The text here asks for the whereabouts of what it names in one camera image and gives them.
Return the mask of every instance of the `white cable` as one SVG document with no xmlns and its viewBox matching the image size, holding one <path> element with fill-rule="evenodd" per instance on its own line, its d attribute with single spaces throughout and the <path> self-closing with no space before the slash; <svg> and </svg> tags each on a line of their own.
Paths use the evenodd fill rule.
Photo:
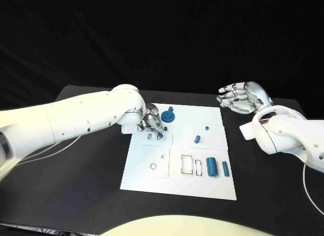
<svg viewBox="0 0 324 236">
<path fill-rule="evenodd" d="M 305 185 L 305 166 L 306 166 L 306 164 L 303 163 L 303 169 L 302 169 L 302 184 L 303 184 L 305 193 L 306 193 L 306 195 L 307 195 L 309 201 L 310 201 L 310 203 L 313 204 L 316 210 L 318 210 L 319 213 L 324 215 L 324 212 L 320 211 L 320 209 L 319 209 L 318 206 L 315 205 L 315 203 L 313 203 L 313 201 L 312 201 L 312 199 L 310 199 L 310 197 L 309 197 L 307 190 L 306 190 L 306 185 Z"/>
<path fill-rule="evenodd" d="M 16 166 L 18 166 L 18 165 L 21 165 L 21 164 L 24 164 L 24 163 L 29 163 L 29 162 L 31 162 L 31 161 L 42 160 L 42 159 L 50 157 L 52 155 L 57 154 L 60 151 L 63 151 L 63 150 L 75 143 L 75 141 L 79 139 L 79 137 L 81 137 L 81 136 L 78 136 L 76 139 L 68 144 L 68 146 L 63 147 L 63 148 L 62 148 L 57 152 L 55 152 L 53 154 L 50 154 L 50 155 L 44 156 L 44 157 L 40 157 L 40 158 L 37 158 L 37 159 L 34 159 L 34 160 L 24 161 L 24 162 L 21 162 L 21 163 L 18 163 Z"/>
<path fill-rule="evenodd" d="M 36 154 L 33 154 L 33 155 L 24 157 L 24 158 L 21 159 L 21 161 L 24 161 L 26 159 L 29 159 L 29 158 L 37 156 L 37 155 L 42 154 L 43 152 L 46 152 L 46 151 L 47 151 L 53 146 L 56 146 L 59 143 L 60 143 L 60 142 L 57 142 L 56 144 L 53 144 L 49 148 L 46 148 L 44 150 L 42 150 L 42 151 L 37 152 Z"/>
</svg>

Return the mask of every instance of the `black table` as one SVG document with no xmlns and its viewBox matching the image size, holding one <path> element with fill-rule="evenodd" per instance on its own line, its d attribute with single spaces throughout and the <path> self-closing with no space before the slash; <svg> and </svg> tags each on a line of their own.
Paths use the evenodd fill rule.
<svg viewBox="0 0 324 236">
<path fill-rule="evenodd" d="M 110 89 L 66 86 L 56 100 L 102 90 Z M 140 94 L 146 102 L 218 107 L 215 95 Z M 273 101 L 302 112 L 294 100 Z M 147 216 L 182 214 L 221 219 L 274 235 L 324 235 L 324 216 L 303 192 L 302 162 L 284 153 L 267 155 L 255 140 L 244 140 L 238 126 L 253 114 L 221 109 L 221 116 L 237 201 L 120 190 L 130 135 L 114 125 L 82 136 L 53 157 L 13 169 L 0 183 L 0 222 L 99 234 Z M 306 186 L 324 211 L 324 174 L 310 168 Z"/>
</svg>

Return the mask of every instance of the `screw hole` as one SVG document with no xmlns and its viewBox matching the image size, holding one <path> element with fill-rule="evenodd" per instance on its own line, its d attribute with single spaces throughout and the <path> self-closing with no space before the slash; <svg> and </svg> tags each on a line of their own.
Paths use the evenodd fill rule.
<svg viewBox="0 0 324 236">
<path fill-rule="evenodd" d="M 324 159 L 324 152 L 319 153 L 319 159 Z"/>
</svg>

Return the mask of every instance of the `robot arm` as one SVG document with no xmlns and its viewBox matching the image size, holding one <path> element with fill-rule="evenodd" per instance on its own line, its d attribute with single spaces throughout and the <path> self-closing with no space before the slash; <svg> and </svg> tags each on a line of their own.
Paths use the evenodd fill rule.
<svg viewBox="0 0 324 236">
<path fill-rule="evenodd" d="M 276 106 L 255 82 L 225 86 L 216 96 L 221 107 L 241 114 L 255 113 L 240 126 L 244 139 L 255 139 L 267 154 L 293 154 L 306 165 L 324 173 L 324 120 L 306 120 L 293 109 Z"/>
<path fill-rule="evenodd" d="M 121 125 L 123 134 L 146 128 L 163 133 L 159 110 L 153 104 L 144 104 L 131 85 L 44 105 L 0 111 L 0 180 L 34 150 L 114 123 Z"/>
</svg>

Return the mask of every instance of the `white board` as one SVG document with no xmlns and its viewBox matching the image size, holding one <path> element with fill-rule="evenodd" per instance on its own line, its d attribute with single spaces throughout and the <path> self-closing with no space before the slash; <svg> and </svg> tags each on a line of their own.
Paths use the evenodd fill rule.
<svg viewBox="0 0 324 236">
<path fill-rule="evenodd" d="M 131 135 L 121 189 L 237 200 L 219 108 L 154 105 L 160 113 L 173 107 L 175 120 L 162 122 L 167 131 L 160 140 L 153 132 L 141 131 Z M 193 143 L 196 135 L 201 136 L 198 144 Z M 192 174 L 180 172 L 182 155 L 192 157 Z M 215 158 L 216 177 L 206 174 L 208 157 Z M 227 162 L 228 177 L 224 176 L 222 161 Z M 189 158 L 183 165 L 189 167 Z"/>
</svg>

